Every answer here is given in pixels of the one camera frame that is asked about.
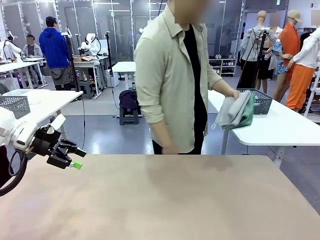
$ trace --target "gray plastic basket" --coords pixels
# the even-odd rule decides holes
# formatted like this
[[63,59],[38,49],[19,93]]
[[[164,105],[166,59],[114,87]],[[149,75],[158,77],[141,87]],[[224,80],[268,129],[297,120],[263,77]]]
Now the gray plastic basket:
[[30,113],[27,96],[0,96],[0,107],[12,111],[16,119]]
[[249,91],[252,95],[255,96],[255,102],[254,102],[254,109],[253,114],[254,115],[267,115],[272,103],[272,98],[268,95],[260,92],[257,89],[237,89],[240,93]]

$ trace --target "black cap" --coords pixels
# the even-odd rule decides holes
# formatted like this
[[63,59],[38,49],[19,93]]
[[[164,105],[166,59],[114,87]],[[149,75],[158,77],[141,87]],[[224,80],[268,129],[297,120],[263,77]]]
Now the black cap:
[[47,16],[45,19],[45,23],[46,25],[53,25],[53,24],[57,24],[57,19],[53,16]]

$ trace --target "gray stool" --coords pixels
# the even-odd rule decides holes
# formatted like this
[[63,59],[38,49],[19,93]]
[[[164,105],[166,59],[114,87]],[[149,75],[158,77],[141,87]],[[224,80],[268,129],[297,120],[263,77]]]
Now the gray stool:
[[139,115],[138,115],[138,111],[136,110],[131,110],[133,113],[133,116],[126,116],[125,114],[125,109],[120,106],[120,115],[119,115],[119,123],[121,126],[125,125],[125,123],[130,123],[130,124],[134,124],[134,125],[138,125],[139,124]]
[[82,97],[85,99],[92,99],[94,96],[94,90],[90,81],[79,81],[80,91],[83,91]]

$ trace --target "gray shorts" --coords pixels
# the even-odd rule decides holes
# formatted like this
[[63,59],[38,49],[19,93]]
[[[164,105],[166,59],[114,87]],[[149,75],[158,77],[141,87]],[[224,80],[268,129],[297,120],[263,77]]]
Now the gray shorts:
[[50,68],[54,85],[65,85],[72,82],[70,68]]

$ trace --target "blue hoodie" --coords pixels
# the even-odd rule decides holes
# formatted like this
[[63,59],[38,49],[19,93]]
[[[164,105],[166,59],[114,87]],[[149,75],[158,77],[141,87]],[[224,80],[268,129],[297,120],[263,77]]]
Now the blue hoodie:
[[67,42],[61,32],[47,27],[39,37],[40,48],[51,69],[69,67],[69,51]]

